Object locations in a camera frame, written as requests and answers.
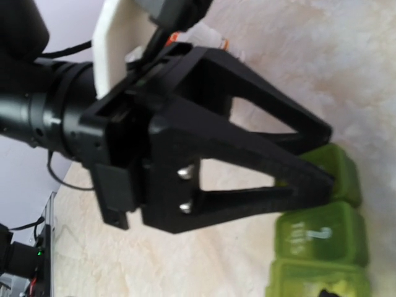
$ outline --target white bracket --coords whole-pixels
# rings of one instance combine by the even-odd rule
[[[105,0],[92,38],[98,99],[126,77],[126,55],[149,42],[155,26],[148,16],[134,0]]]

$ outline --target black cable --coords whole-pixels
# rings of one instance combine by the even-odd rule
[[[35,225],[35,228],[33,229],[33,237],[35,238],[35,241],[37,242],[37,225]]]
[[[34,223],[30,223],[21,227],[17,227],[17,228],[13,228],[13,229],[9,229],[9,231],[21,231],[21,230],[25,230],[25,229],[29,229],[31,227],[35,227],[37,228],[37,226],[41,223],[44,223],[45,219],[43,217],[38,218],[37,221],[35,221]]]
[[[157,55],[160,53],[160,51],[165,47],[169,37],[170,34],[166,30],[162,28],[157,28],[150,41],[148,42],[142,59],[137,60],[136,62],[134,61],[132,63],[129,63],[128,70],[131,70],[132,67],[142,67],[144,66],[144,64],[153,61],[155,57],[157,57]]]
[[[84,43],[81,43],[80,45],[73,46],[72,48],[66,48],[63,49],[62,51],[55,51],[53,53],[44,53],[41,54],[41,58],[49,58],[49,59],[56,59],[56,58],[61,58],[65,56],[70,56],[72,54],[77,54],[81,51],[87,50],[92,47],[92,42],[87,41]]]
[[[48,151],[48,161],[47,161],[47,169],[48,169],[48,173],[51,175],[51,177],[53,179],[55,179],[59,184],[62,184],[63,186],[69,187],[71,189],[75,189],[78,191],[93,191],[95,190],[95,188],[93,187],[77,187],[77,186],[73,186],[72,184],[68,184],[65,183],[63,180],[61,180],[59,177],[56,176],[55,172],[52,170],[51,167],[51,160],[52,160],[52,156],[53,156],[54,152],[52,151]]]
[[[3,286],[4,288],[6,288],[7,290],[11,290],[11,287],[10,287],[9,285],[6,285],[5,283],[0,282],[0,289],[1,289],[2,286]]]

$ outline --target triangular cutout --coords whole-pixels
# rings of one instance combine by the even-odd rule
[[[271,187],[274,178],[264,173],[216,159],[201,160],[200,188],[203,191],[230,191]]]
[[[243,98],[234,98],[230,121],[251,132],[296,132],[270,113]]]

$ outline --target black clamp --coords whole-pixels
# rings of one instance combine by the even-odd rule
[[[229,122],[244,98],[296,132],[254,133]],[[127,228],[126,212],[172,233],[269,212],[328,203],[333,178],[298,154],[328,143],[332,129],[221,50],[174,44],[131,72],[80,120],[82,156],[106,223]],[[287,183],[202,191],[202,159],[215,158]]]

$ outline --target lime green block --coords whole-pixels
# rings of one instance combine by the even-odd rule
[[[342,297],[369,297],[361,267],[280,259],[272,264],[270,297],[318,297],[322,290]]]
[[[272,289],[270,286],[268,286],[267,288],[265,288],[265,295],[264,297],[272,297]]]
[[[360,181],[355,163],[336,144],[327,144],[300,156],[335,178],[331,201],[345,201],[353,207],[362,202]]]
[[[346,202],[288,212],[276,223],[275,253],[364,267],[369,256],[363,217]]]

